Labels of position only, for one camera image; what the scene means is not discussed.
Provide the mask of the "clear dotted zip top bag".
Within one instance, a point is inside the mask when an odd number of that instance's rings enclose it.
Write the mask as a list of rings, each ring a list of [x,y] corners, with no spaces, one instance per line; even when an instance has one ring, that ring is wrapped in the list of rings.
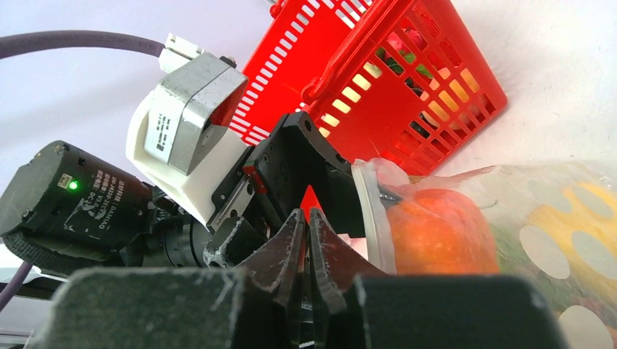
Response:
[[[414,177],[351,167],[366,258],[393,275],[504,273],[545,297],[571,348],[616,346],[616,167],[494,165]]]

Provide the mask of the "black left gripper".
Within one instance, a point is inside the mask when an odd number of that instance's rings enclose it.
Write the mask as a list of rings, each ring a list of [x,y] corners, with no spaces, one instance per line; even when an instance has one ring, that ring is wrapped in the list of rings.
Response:
[[[307,112],[281,117],[271,133],[282,141],[283,164],[303,195],[310,187],[333,230],[365,237],[365,224],[350,163],[317,130]],[[208,268],[232,268],[260,249],[290,213],[283,180],[275,169],[282,157],[271,144],[250,146],[212,195],[215,213],[207,223],[212,238],[204,248]]]

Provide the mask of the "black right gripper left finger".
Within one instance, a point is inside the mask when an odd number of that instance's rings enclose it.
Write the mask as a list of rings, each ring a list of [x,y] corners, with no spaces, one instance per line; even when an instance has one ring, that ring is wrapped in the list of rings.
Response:
[[[239,267],[91,268],[53,297],[30,348],[296,348],[304,213]]]

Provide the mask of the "orange peach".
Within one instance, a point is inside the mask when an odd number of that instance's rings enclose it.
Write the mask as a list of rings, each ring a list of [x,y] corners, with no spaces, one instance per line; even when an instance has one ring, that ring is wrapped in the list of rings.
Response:
[[[447,68],[441,68],[438,70],[438,74],[445,80],[451,76],[450,71]],[[469,69],[465,68],[461,71],[460,77],[464,80],[465,84],[472,92],[479,91],[479,84],[476,79],[471,75]],[[451,79],[447,82],[448,86],[452,89],[454,95],[457,96],[459,102],[466,103],[469,101],[470,96],[467,94],[466,90],[461,85],[458,79]],[[441,89],[439,87],[439,82],[436,78],[433,78],[429,83],[429,88],[433,92],[438,92],[436,97],[431,97],[428,92],[422,92],[420,99],[422,101],[429,101],[428,109],[429,113],[426,111],[422,111],[420,113],[420,117],[427,121],[434,128],[439,127],[439,122],[433,117],[436,116],[444,122],[452,121],[452,115],[456,111],[461,110],[461,104],[452,97],[445,89]],[[471,127],[470,116],[480,116],[481,110],[475,106],[470,105],[470,111],[468,113],[463,113],[459,116],[459,120],[461,120],[466,126]],[[454,130],[461,129],[461,125],[458,122],[451,122],[450,127]]]

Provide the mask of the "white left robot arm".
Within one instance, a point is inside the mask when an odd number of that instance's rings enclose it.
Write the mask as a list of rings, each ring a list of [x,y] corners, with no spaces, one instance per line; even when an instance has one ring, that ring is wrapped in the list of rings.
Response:
[[[1,239],[43,271],[231,267],[301,207],[311,188],[331,226],[365,235],[350,163],[305,112],[246,145],[228,131],[189,175],[135,176],[62,140],[21,166],[1,196]]]

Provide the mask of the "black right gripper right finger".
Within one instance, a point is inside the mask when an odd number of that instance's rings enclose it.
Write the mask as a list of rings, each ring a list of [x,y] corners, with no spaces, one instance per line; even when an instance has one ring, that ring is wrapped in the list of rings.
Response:
[[[389,276],[324,214],[309,223],[317,348],[566,348],[541,294],[508,275]]]

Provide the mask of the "yellow toy food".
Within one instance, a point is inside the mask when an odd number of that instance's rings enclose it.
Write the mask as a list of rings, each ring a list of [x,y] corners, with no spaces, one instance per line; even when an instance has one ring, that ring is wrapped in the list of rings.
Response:
[[[553,239],[568,262],[568,280],[616,306],[616,192],[590,182],[559,190],[570,210],[542,204],[527,223]]]

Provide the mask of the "red plastic shopping basket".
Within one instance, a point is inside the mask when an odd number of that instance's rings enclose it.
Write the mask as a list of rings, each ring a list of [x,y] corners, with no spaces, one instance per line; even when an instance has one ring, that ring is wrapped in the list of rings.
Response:
[[[383,157],[407,173],[427,175],[486,127],[507,104],[506,95],[451,1],[278,1],[273,23],[244,69],[250,83],[230,127],[246,143],[264,140],[281,115],[306,111],[318,130],[348,159]],[[426,40],[417,48],[403,30]],[[402,37],[411,51],[388,42]],[[447,68],[443,79],[438,70]],[[479,84],[472,92],[460,77],[469,69]],[[436,78],[458,79],[470,99],[452,121],[433,116],[422,92]],[[470,116],[471,127],[459,116]],[[451,122],[461,129],[454,130]]]

